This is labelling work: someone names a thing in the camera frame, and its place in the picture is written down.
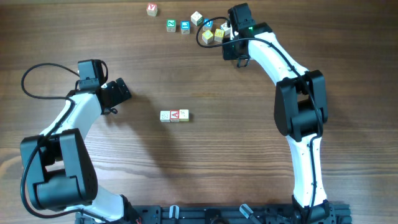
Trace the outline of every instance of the robotic arm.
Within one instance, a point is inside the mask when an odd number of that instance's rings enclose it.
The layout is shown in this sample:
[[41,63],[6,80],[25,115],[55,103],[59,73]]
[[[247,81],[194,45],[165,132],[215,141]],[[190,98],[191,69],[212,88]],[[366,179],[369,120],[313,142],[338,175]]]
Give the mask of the robotic arm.
[[[22,162],[26,168],[33,149],[45,139],[44,136],[51,134],[34,155],[26,178],[34,208],[76,212],[76,224],[351,223],[349,206],[329,203],[322,184],[320,141],[323,124],[328,119],[322,73],[318,70],[309,72],[294,61],[266,23],[255,23],[247,4],[232,7],[228,14],[232,31],[231,37],[224,38],[219,45],[223,47],[223,58],[238,60],[238,67],[241,67],[241,60],[246,60],[244,67],[250,59],[257,61],[276,85],[274,119],[292,152],[295,176],[292,204],[263,207],[246,204],[240,207],[136,206],[123,195],[112,194],[100,187],[84,138],[99,116],[117,113],[112,107],[129,99],[131,94],[121,78],[105,84],[107,76],[103,75],[101,61],[87,60],[78,63],[80,89],[68,94],[74,102],[72,110],[67,101],[61,114],[47,129],[21,142]],[[298,101],[299,94],[308,98]],[[51,133],[59,124],[61,126]],[[65,168],[47,171],[46,166],[55,161],[64,161]]]

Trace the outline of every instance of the wood grain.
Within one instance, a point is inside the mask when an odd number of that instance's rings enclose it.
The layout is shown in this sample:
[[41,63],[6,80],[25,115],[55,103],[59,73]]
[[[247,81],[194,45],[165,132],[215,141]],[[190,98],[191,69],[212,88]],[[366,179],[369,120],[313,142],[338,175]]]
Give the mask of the wood grain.
[[[238,1],[39,4],[0,7],[0,223],[40,220],[21,204],[19,143],[39,133],[62,101],[34,100],[20,88],[32,65],[76,70],[100,58],[133,99],[102,116],[86,146],[99,183],[135,205],[289,203],[289,147],[274,119],[275,87],[251,62],[237,69],[221,49],[166,32],[165,20],[227,16]],[[323,183],[332,202],[351,205],[355,223],[398,220],[398,5],[393,1],[249,1],[298,63],[326,78],[329,120],[322,141]],[[75,77],[40,68],[27,78],[38,95],[65,95]],[[159,111],[189,109],[189,123],[164,124]]]

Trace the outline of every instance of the toy cube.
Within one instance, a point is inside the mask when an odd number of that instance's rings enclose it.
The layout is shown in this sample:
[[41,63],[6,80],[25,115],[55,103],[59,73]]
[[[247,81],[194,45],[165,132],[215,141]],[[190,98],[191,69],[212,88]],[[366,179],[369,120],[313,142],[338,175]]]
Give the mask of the toy cube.
[[210,22],[206,23],[203,26],[203,30],[210,30],[211,31],[211,28],[213,28],[213,21],[210,21]]
[[179,110],[171,110],[170,111],[170,121],[171,122],[180,122],[180,111]]
[[199,24],[202,22],[203,16],[199,12],[195,12],[191,16],[191,21],[194,23],[195,26],[199,26]]
[[224,36],[226,36],[226,35],[228,35],[228,34],[231,33],[231,28],[228,27],[228,25],[226,24],[226,22],[225,22],[223,25],[221,25],[221,29],[222,29],[223,31],[225,31]]
[[222,29],[216,29],[214,33],[214,41],[222,42],[224,38],[225,31]]
[[189,121],[189,110],[180,110],[180,121]]
[[214,40],[214,35],[210,30],[206,30],[206,32],[202,33],[201,38],[206,44],[210,44]]
[[182,34],[189,34],[191,25],[189,21],[181,21],[181,33]]
[[157,14],[157,5],[154,3],[148,3],[147,13],[150,16],[156,16]]
[[170,111],[161,111],[160,112],[160,121],[161,122],[170,122]]
[[175,32],[176,26],[177,26],[177,23],[174,19],[167,19],[167,22],[166,22],[167,32]]

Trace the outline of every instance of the power cord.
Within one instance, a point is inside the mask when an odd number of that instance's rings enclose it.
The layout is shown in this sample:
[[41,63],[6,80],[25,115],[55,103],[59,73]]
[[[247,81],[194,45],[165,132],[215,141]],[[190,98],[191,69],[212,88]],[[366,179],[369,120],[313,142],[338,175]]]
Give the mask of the power cord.
[[[70,102],[70,106],[69,106],[67,112],[60,118],[60,120],[54,125],[54,127],[53,127],[53,128],[52,128],[52,129],[39,141],[39,143],[36,145],[35,149],[32,151],[32,153],[30,154],[30,156],[29,156],[29,158],[28,158],[28,160],[27,160],[27,162],[26,162],[26,165],[25,165],[25,167],[24,167],[24,172],[23,172],[23,174],[22,174],[22,179],[21,179],[21,199],[22,199],[22,203],[24,204],[26,210],[27,210],[30,214],[32,214],[32,215],[34,215],[34,216],[36,216],[36,217],[39,217],[39,218],[58,218],[58,217],[62,217],[62,216],[64,216],[64,215],[68,215],[68,214],[71,214],[71,213],[79,212],[79,213],[81,213],[81,214],[88,215],[88,216],[90,216],[90,217],[99,219],[99,220],[101,220],[101,221],[103,221],[103,222],[105,222],[105,223],[107,223],[107,224],[110,224],[110,222],[107,221],[105,218],[100,217],[100,216],[97,216],[97,215],[92,214],[92,213],[90,213],[90,212],[87,212],[87,211],[85,211],[84,209],[74,209],[74,210],[70,210],[70,211],[67,211],[67,212],[62,212],[62,213],[58,213],[58,214],[54,214],[54,215],[44,215],[44,214],[40,214],[40,213],[36,212],[35,210],[33,210],[33,209],[30,207],[30,205],[29,205],[29,203],[28,203],[28,201],[27,201],[26,193],[25,193],[25,183],[26,183],[27,174],[28,174],[30,165],[32,164],[33,158],[35,157],[35,155],[37,154],[37,152],[40,150],[40,148],[41,148],[42,146],[44,146],[44,143],[50,138],[51,134],[54,133],[54,132],[61,126],[61,124],[65,121],[65,119],[70,115],[70,113],[71,113],[72,110],[73,110],[73,107],[75,106],[75,102],[74,102],[73,100],[71,100],[69,97],[64,97],[64,96],[36,96],[36,95],[30,94],[30,93],[25,89],[25,84],[24,84],[24,82],[25,82],[25,78],[26,78],[26,76],[28,75],[28,73],[29,73],[30,71],[32,71],[33,69],[38,68],[38,67],[41,67],[41,66],[55,66],[55,67],[63,68],[63,69],[65,69],[65,70],[69,71],[69,72],[72,72],[73,74],[75,74],[76,76],[79,77],[79,74],[77,74],[76,72],[70,70],[70,69],[67,68],[67,67],[64,67],[64,66],[62,66],[62,65],[56,64],[56,63],[40,63],[40,64],[38,64],[38,65],[34,65],[34,66],[31,67],[30,69],[28,69],[28,70],[24,73],[24,75],[22,76],[22,79],[21,79],[21,88],[22,88],[22,91],[23,91],[26,95],[28,95],[29,97],[32,97],[32,98],[35,98],[35,99],[40,99],[40,100],[67,100],[67,101]],[[108,68],[107,68],[107,67],[106,67],[106,79],[108,79]]]
[[269,47],[273,48],[273,49],[284,59],[284,61],[286,62],[287,66],[289,66],[289,68],[291,69],[291,71],[293,71],[293,72],[296,74],[296,76],[297,76],[298,79],[300,80],[300,83],[304,86],[305,91],[306,91],[306,92],[308,93],[308,95],[309,95],[312,108],[313,108],[314,111],[315,111],[315,115],[316,115],[317,121],[318,121],[318,122],[317,122],[317,123],[318,123],[318,132],[317,132],[317,135],[311,138],[310,144],[309,144],[309,146],[308,146],[308,147],[310,148],[309,151],[310,151],[310,157],[311,157],[312,179],[313,179],[313,183],[312,183],[312,185],[313,185],[313,190],[312,190],[311,206],[310,206],[309,209],[308,209],[309,211],[308,211],[307,218],[306,218],[307,223],[309,223],[309,221],[310,221],[309,218],[311,217],[311,214],[312,214],[312,209],[311,209],[311,208],[313,207],[313,204],[315,203],[315,194],[316,194],[316,192],[317,192],[317,175],[316,175],[316,173],[315,173],[315,160],[314,160],[314,158],[313,158],[313,141],[314,141],[315,139],[317,139],[317,138],[322,137],[322,135],[323,135],[323,121],[322,121],[322,117],[321,117],[321,115],[320,115],[319,110],[317,109],[318,106],[317,106],[317,104],[315,103],[314,97],[313,97],[313,95],[312,95],[312,93],[311,93],[311,91],[310,91],[310,87],[308,86],[307,82],[302,78],[302,76],[298,73],[298,71],[295,69],[295,67],[291,64],[291,62],[290,62],[289,60],[287,60],[286,56],[285,56],[277,47],[275,47],[274,44],[272,44],[272,43],[269,42],[269,41],[266,41],[266,40],[263,40],[263,39],[260,39],[260,38],[255,38],[255,37],[248,37],[248,38],[230,40],[229,42],[225,42],[225,43],[222,43],[222,44],[215,44],[215,45],[203,45],[203,44],[201,44],[201,43],[199,42],[199,40],[198,40],[198,36],[199,36],[199,32],[201,31],[202,27],[203,27],[206,23],[208,23],[208,22],[210,22],[210,21],[217,20],[217,19],[225,19],[225,20],[227,21],[228,24],[230,23],[229,19],[226,18],[226,17],[214,17],[214,18],[209,19],[208,21],[204,22],[204,23],[199,27],[198,32],[197,32],[197,36],[196,36],[197,43],[198,43],[198,45],[199,45],[200,47],[204,47],[204,48],[221,47],[221,46],[224,46],[224,45],[227,45],[227,44],[233,44],[233,43],[236,43],[236,42],[239,42],[239,41],[244,41],[244,40],[256,40],[256,41],[263,42],[263,43],[267,44]]

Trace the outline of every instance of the row of blocks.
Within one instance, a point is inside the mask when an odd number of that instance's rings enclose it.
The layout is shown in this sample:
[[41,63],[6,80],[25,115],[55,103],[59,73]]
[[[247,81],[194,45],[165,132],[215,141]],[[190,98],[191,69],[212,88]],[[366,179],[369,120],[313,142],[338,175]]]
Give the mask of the row of blocks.
[[189,110],[170,110],[160,112],[161,122],[189,121]]

